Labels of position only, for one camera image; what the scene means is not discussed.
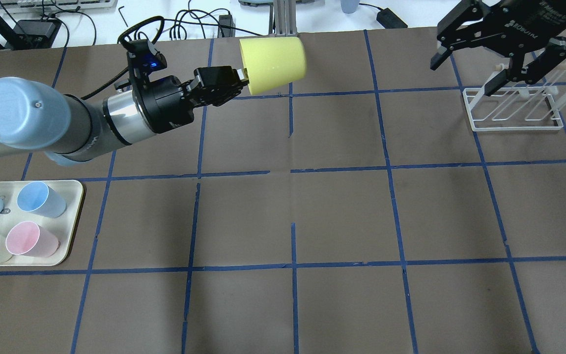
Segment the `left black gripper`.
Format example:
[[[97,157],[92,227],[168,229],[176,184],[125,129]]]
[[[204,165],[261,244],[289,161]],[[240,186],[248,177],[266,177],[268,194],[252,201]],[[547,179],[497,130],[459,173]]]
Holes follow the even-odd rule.
[[[237,97],[249,83],[245,68],[200,67],[194,75],[183,83],[175,76],[148,84],[136,82],[137,101],[152,132],[162,134],[192,123],[195,108],[219,107]]]

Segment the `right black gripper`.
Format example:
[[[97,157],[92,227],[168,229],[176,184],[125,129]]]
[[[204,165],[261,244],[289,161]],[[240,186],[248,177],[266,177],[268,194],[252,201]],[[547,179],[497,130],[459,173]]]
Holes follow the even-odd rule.
[[[438,69],[453,51],[485,47],[510,58],[545,47],[566,30],[566,0],[501,0],[488,6],[481,0],[461,0],[437,25],[439,47],[430,59]],[[484,85],[485,96],[510,82],[500,70]]]

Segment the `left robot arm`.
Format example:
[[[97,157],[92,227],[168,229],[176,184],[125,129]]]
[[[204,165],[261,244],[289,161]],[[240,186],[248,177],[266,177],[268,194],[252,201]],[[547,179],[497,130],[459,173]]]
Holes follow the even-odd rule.
[[[198,107],[227,103],[249,84],[245,69],[203,67],[181,83],[150,82],[133,71],[132,89],[99,103],[23,78],[0,78],[0,157],[44,152],[61,166],[82,164],[195,119]]]

